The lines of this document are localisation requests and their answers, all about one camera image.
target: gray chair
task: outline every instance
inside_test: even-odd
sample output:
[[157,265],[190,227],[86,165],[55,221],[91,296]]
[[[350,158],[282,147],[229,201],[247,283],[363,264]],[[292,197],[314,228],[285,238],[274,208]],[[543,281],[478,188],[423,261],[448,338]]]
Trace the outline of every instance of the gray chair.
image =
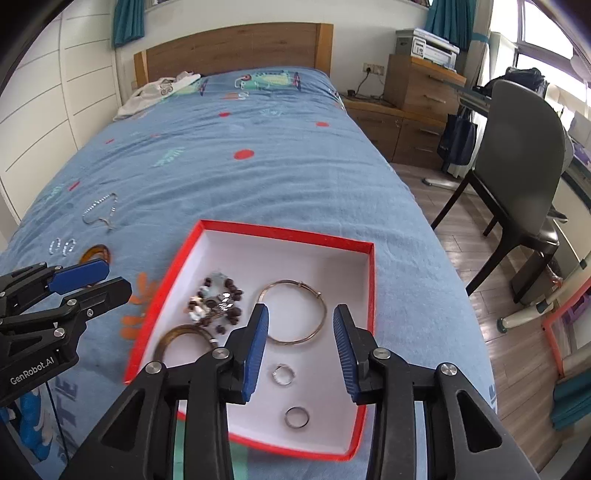
[[431,224],[435,230],[468,184],[493,214],[484,235],[501,224],[501,242],[466,287],[468,295],[519,245],[540,252],[543,261],[515,292],[515,302],[543,272],[558,249],[558,235],[546,216],[563,161],[563,127],[552,107],[521,85],[496,82],[475,166]]

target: red dot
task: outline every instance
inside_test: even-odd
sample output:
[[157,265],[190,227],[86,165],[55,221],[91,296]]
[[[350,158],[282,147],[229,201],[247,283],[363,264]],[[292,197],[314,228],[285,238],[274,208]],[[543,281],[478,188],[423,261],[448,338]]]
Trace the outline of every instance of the red dot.
[[253,157],[254,154],[252,150],[238,150],[234,153],[234,158],[236,160],[246,160],[247,158]]

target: power outlet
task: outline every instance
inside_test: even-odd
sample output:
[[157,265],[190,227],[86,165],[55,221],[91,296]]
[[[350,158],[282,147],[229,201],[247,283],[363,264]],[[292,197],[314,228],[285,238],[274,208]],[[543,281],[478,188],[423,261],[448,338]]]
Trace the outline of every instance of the power outlet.
[[383,77],[386,71],[384,65],[377,65],[375,63],[364,63],[363,72],[367,73],[367,69],[370,69],[370,73]]

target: wooden floor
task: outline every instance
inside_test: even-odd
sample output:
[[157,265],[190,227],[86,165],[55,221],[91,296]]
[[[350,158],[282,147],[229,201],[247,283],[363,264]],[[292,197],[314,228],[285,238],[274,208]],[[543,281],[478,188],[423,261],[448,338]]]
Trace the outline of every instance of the wooden floor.
[[[393,167],[409,186],[427,220],[435,220],[452,192],[429,187],[421,180],[425,177],[450,180],[450,177],[408,165]],[[491,219],[492,215],[477,196],[463,194],[436,229],[441,245],[465,284],[483,266],[500,240],[498,225],[488,238],[482,236]],[[514,249],[470,296],[470,301],[488,347],[499,417],[540,471],[563,438],[552,429],[549,417],[554,383],[558,378],[556,365],[539,320],[504,335],[496,328],[499,317],[522,308],[513,303],[509,280],[526,257],[524,250]]]

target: bed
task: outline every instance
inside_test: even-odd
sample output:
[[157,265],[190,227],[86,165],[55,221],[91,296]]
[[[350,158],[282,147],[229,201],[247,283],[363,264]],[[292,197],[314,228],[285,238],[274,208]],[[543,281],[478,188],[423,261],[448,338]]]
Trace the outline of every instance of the bed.
[[[182,70],[203,78],[105,128],[27,212],[0,258],[2,271],[40,261],[72,265],[91,245],[105,244],[110,278],[121,275],[134,289],[129,304],[87,324],[80,362],[51,384],[70,453],[124,388],[145,308],[199,219],[374,242],[378,343],[410,363],[454,362],[495,406],[491,365],[464,286],[409,189],[348,117],[327,77],[331,52],[331,25],[301,23],[229,27],[139,52],[138,85]],[[86,225],[85,209],[112,192],[114,228]],[[58,237],[74,238],[75,250],[50,255]],[[426,478],[422,418],[417,405],[419,479]],[[233,445],[236,478],[364,478],[368,422],[349,462]],[[56,437],[50,457],[36,466],[47,480],[64,465],[59,443]]]

